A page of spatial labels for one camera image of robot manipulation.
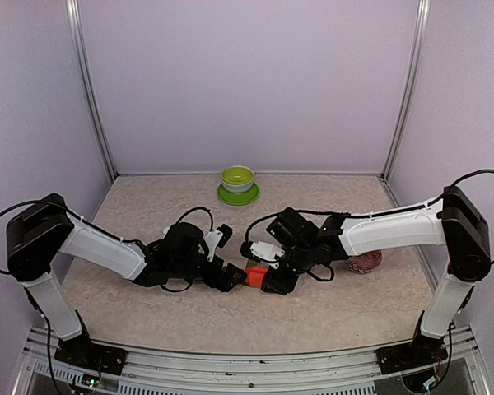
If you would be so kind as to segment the red pill bottle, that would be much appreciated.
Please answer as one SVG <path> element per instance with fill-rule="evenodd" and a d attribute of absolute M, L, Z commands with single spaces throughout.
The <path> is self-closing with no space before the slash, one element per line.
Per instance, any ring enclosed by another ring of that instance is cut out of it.
<path fill-rule="evenodd" d="M 268 268 L 260 266 L 247 267 L 245 273 L 245 284 L 253 288 L 261 289 L 263 286 L 263 279 L 268 273 Z"/>

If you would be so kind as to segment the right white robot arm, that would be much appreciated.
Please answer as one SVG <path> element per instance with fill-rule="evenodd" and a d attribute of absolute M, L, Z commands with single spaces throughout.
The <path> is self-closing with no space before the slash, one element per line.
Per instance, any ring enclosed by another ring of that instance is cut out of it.
<path fill-rule="evenodd" d="M 485 172 L 465 174 L 444 187 L 439 196 L 411 206 L 367 214 L 326 211 L 321 226 L 305 218 L 306 210 L 288 207 L 265 217 L 270 222 L 266 231 L 275 244 L 246 237 L 240 253 L 271 267 L 263 277 L 263 290 L 286 295 L 300 274 L 317 265 L 383 249 L 444 245 L 448 267 L 422 312 L 416 338 L 404 348 L 410 364 L 422 365 L 436 353 L 436 341 L 445 336 L 475 284 L 494 264 L 487 221 L 458 186 Z"/>

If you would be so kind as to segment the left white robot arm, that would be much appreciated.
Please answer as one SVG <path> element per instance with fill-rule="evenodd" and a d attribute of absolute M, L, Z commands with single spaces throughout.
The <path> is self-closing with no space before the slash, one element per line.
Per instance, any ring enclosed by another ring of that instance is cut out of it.
<path fill-rule="evenodd" d="M 110 270 L 127 281 L 162 290 L 171 279 L 191 286 L 201 281 L 228 292 L 245 282 L 246 272 L 224 263 L 216 254 L 232 235 L 228 225 L 203 232 L 180 217 L 162 238 L 144 244 L 124 239 L 86 221 L 70 210 L 57 193 L 17 203 L 2 212 L 18 210 L 6 226 L 7 269 L 1 274 L 20 282 L 34 306 L 44 315 L 67 353 L 78 364 L 93 365 L 99 357 L 79 313 L 71 306 L 51 265 L 58 254 L 80 258 Z"/>

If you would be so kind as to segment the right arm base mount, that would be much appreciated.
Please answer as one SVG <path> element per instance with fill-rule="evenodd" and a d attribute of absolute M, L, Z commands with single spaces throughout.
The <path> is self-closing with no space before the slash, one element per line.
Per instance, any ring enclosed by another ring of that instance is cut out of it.
<path fill-rule="evenodd" d="M 375 353 L 382 374 L 415 369 L 448 358 L 444 346 L 414 346 L 412 343 L 381 347 Z"/>

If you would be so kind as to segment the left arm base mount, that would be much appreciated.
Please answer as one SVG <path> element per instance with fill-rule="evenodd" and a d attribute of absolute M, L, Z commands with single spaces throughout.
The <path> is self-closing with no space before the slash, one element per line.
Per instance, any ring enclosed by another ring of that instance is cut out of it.
<path fill-rule="evenodd" d="M 54 358 L 57 361 L 101 374 L 120 376 L 127 354 L 127 351 L 122 348 L 104 346 L 94 342 L 88 344 L 60 342 Z"/>

